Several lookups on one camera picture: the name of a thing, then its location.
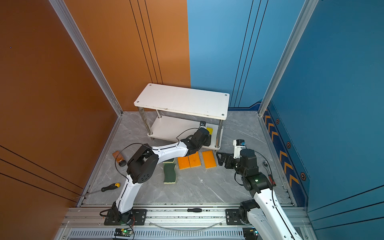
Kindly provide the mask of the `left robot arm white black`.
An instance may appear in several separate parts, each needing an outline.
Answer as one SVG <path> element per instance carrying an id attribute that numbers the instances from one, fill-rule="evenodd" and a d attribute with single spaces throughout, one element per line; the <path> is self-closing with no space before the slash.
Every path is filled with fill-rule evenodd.
<path id="1" fill-rule="evenodd" d="M 210 132 L 207 129 L 199 128 L 193 135 L 171 145 L 150 147 L 142 144 L 127 163 L 126 181 L 121 194 L 112 204 L 110 219 L 118 224 L 126 223 L 131 218 L 134 200 L 142 184 L 152 177 L 157 165 L 195 154 L 209 137 Z"/>

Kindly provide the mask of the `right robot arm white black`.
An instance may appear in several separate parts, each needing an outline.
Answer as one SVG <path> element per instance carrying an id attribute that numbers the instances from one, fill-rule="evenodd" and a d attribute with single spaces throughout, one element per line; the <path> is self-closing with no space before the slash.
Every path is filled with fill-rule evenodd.
<path id="1" fill-rule="evenodd" d="M 240 204 L 241 220 L 252 225 L 263 240 L 300 240 L 281 207 L 270 179 L 259 171 L 254 150 L 236 150 L 235 154 L 217 152 L 220 166 L 233 169 L 242 177 L 241 185 L 250 192 L 252 200 Z"/>

